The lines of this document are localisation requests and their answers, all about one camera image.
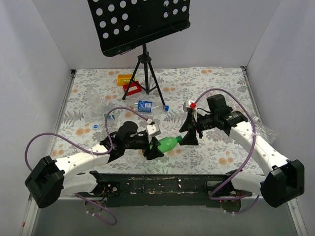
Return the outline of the green plastic bottle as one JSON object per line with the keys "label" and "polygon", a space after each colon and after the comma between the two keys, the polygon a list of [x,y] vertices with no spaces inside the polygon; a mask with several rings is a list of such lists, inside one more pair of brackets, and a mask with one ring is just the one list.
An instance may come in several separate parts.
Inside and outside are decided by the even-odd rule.
{"label": "green plastic bottle", "polygon": [[159,140],[158,150],[162,153],[169,152],[173,150],[177,144],[179,144],[182,140],[182,136],[177,137],[164,137]]}

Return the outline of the clear bottle lemon label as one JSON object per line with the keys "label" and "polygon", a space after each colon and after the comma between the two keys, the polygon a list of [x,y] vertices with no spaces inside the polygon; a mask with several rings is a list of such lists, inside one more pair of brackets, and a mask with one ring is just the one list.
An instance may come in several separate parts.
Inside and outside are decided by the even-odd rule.
{"label": "clear bottle lemon label", "polygon": [[116,126],[118,123],[118,119],[116,116],[116,111],[110,112],[115,108],[115,104],[112,102],[109,102],[108,100],[103,100],[102,101],[102,113],[105,118],[107,118],[107,125],[108,126]]}

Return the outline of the clear bottle white cap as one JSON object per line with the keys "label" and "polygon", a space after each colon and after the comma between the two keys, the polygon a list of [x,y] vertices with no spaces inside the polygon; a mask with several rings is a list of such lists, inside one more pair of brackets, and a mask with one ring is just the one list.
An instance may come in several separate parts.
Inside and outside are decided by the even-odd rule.
{"label": "clear bottle white cap", "polygon": [[90,106],[91,112],[96,115],[101,115],[102,101],[96,89],[94,89],[91,85],[87,85],[85,96],[87,98],[87,102]]}

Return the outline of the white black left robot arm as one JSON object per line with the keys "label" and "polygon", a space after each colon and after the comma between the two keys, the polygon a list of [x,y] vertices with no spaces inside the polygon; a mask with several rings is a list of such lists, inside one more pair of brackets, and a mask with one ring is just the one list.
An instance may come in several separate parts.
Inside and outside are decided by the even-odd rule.
{"label": "white black left robot arm", "polygon": [[108,164],[124,155],[125,150],[142,150],[147,160],[163,156],[159,150],[160,141],[156,138],[161,133],[159,126],[152,120],[147,120],[144,131],[139,132],[138,126],[132,121],[126,121],[116,132],[107,137],[91,149],[80,149],[74,155],[52,159],[45,156],[31,169],[25,180],[25,186],[39,208],[52,205],[60,196],[80,192],[101,196],[105,185],[100,177],[94,175],[86,180],[76,177],[96,166]]}

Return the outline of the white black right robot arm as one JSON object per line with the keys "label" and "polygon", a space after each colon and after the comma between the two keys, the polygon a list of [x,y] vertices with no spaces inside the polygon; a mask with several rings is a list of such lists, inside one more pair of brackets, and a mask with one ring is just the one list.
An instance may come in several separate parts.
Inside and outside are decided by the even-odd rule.
{"label": "white black right robot arm", "polygon": [[263,171],[263,175],[252,175],[239,167],[225,174],[223,182],[209,193],[211,200],[228,200],[227,195],[243,190],[262,196],[272,207],[279,207],[304,194],[305,167],[299,160],[291,161],[277,152],[257,134],[250,116],[234,111],[222,94],[208,97],[207,102],[210,109],[207,115],[198,113],[195,102],[184,103],[187,118],[180,132],[186,135],[180,145],[197,146],[203,131],[217,128],[241,145],[248,152],[248,158],[253,158]]}

